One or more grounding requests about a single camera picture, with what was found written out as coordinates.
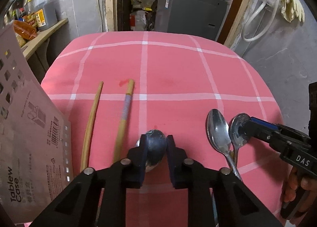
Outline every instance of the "pink tablecloth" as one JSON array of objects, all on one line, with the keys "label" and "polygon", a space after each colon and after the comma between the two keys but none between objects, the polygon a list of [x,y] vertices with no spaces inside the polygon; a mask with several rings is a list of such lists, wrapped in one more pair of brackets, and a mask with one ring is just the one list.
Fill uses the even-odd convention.
[{"label": "pink tablecloth", "polygon": [[[160,129],[205,167],[227,166],[209,144],[205,119],[218,108],[227,121],[245,112],[281,123],[281,112],[259,74],[230,49],[189,35],[112,32],[72,41],[47,72],[42,87],[72,124],[74,173],[99,82],[104,81],[91,143],[89,166],[111,165],[126,80],[135,80],[125,157],[140,134]],[[267,144],[251,140],[239,152],[245,184],[278,213],[287,165]],[[128,190],[127,226],[187,226],[187,191],[174,190],[166,158],[145,176],[140,190]]]}]

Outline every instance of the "refrigerator sticker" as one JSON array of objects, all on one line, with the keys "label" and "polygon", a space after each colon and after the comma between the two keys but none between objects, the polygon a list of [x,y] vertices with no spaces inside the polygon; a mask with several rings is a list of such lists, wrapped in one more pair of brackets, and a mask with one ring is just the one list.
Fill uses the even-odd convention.
[{"label": "refrigerator sticker", "polygon": [[168,3],[170,2],[170,0],[166,0],[165,2],[165,8],[167,9],[168,8]]}]

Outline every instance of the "silver screw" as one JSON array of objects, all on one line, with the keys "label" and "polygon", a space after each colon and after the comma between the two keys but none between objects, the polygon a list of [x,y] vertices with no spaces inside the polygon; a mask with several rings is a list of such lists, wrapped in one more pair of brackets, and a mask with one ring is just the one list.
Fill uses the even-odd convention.
[{"label": "silver screw", "polygon": [[121,160],[122,165],[129,165],[131,163],[131,160],[129,158],[123,158]]},{"label": "silver screw", "polygon": [[230,169],[227,167],[223,167],[220,169],[220,172],[224,175],[228,175],[230,173]]},{"label": "silver screw", "polygon": [[194,160],[191,158],[184,159],[184,164],[186,165],[192,165],[194,163]]},{"label": "silver screw", "polygon": [[94,172],[94,169],[91,167],[87,167],[86,169],[84,169],[84,173],[87,175],[90,175]]}]

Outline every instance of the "gray refrigerator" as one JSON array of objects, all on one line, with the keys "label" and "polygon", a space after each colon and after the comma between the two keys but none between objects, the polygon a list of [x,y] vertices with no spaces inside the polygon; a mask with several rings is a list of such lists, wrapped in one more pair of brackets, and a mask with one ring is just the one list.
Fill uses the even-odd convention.
[{"label": "gray refrigerator", "polygon": [[154,31],[215,40],[226,10],[225,0],[158,0]]}]

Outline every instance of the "chopstick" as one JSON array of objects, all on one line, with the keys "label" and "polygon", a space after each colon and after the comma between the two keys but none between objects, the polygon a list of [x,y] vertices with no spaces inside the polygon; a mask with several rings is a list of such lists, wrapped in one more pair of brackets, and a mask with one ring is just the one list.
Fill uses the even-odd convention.
[{"label": "chopstick", "polygon": [[91,134],[93,131],[93,126],[94,126],[94,122],[95,122],[96,111],[97,111],[97,106],[98,106],[102,86],[103,86],[103,81],[101,81],[99,84],[98,91],[95,95],[95,99],[94,99],[93,105],[91,107],[90,115],[88,118],[88,123],[87,123],[85,137],[84,137],[84,143],[83,143],[82,152],[81,152],[80,172],[82,172],[85,168],[88,167]]},{"label": "chopstick", "polygon": [[129,115],[130,104],[131,104],[132,95],[133,95],[133,88],[134,88],[134,80],[129,79],[128,88],[126,90],[126,98],[124,100],[122,116],[119,122],[118,134],[115,141],[113,163],[120,160],[121,147],[122,147],[123,139],[126,133],[126,120]]}]

